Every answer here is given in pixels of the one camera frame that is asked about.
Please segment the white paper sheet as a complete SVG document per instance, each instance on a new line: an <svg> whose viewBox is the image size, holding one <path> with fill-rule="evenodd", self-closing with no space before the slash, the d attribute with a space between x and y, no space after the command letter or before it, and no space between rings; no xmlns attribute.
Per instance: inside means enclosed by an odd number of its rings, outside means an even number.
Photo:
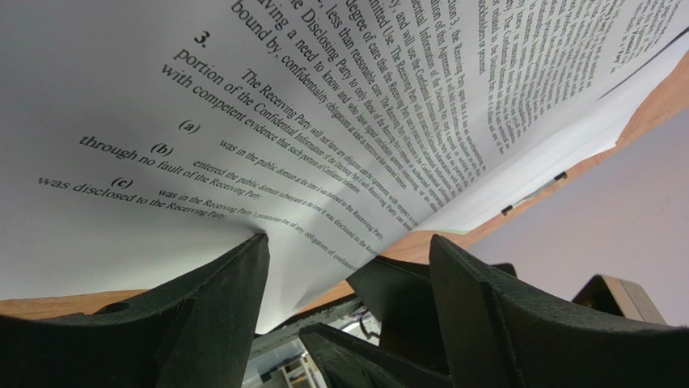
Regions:
<svg viewBox="0 0 689 388"><path fill-rule="evenodd" d="M555 175L613 148L637 108L687 50L688 35L683 34L593 107L577 113L570 126L491 172L450 203L477 199L496 205L498 199L522 198Z"/></svg>

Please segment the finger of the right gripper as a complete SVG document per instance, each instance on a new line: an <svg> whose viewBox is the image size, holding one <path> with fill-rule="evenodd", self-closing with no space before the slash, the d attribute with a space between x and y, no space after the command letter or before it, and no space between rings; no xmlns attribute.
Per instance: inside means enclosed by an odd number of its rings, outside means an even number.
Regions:
<svg viewBox="0 0 689 388"><path fill-rule="evenodd" d="M429 265L378 256L347 282L381 323L381 348L435 372L449 372L442 329L462 334L467 344L487 334L498 364L507 372L517 370L514 354L500 347L500 334L482 301L454 295L443 300L445 308L438 313Z"/></svg>
<svg viewBox="0 0 689 388"><path fill-rule="evenodd" d="M322 323L298 337L328 387L452 387L449 377Z"/></svg>

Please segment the green clipboard folder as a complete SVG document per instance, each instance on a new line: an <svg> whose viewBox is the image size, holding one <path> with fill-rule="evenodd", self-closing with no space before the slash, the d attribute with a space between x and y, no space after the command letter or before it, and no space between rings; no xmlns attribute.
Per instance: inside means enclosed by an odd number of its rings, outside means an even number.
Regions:
<svg viewBox="0 0 689 388"><path fill-rule="evenodd" d="M528 195L519 199L512 199L510 202L507 202L505 198L498 199L496 205L488 205L487 200L477 199L460 200L457 203L450 203L433 215L429 220L424 221L419 226L418 230L436 230L453 234L468 234L495 217L506 217L516 208L535 199L547 188L567 178L568 172L563 171L545 181L543 185L536 188Z"/></svg>

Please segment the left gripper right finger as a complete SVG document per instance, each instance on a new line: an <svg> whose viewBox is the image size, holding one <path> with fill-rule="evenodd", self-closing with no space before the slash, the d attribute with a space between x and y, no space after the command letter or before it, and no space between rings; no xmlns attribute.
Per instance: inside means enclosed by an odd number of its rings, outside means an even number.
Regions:
<svg viewBox="0 0 689 388"><path fill-rule="evenodd" d="M688 331L555 297L434 235L429 270L456 387L685 387Z"/></svg>

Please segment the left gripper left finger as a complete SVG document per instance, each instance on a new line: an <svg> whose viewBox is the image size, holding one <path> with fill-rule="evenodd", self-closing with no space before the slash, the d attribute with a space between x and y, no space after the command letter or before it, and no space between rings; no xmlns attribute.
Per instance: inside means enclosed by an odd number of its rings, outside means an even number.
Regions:
<svg viewBox="0 0 689 388"><path fill-rule="evenodd" d="M1 318L4 387L239 387L269 264L255 235L94 314Z"/></svg>

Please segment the text-filled paper sheet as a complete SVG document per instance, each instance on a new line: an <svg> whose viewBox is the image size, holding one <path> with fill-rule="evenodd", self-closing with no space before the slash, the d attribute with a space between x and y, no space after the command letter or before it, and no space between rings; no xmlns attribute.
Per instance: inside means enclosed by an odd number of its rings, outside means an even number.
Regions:
<svg viewBox="0 0 689 388"><path fill-rule="evenodd" d="M1 296L265 233L270 330L687 33L685 1L4 1Z"/></svg>

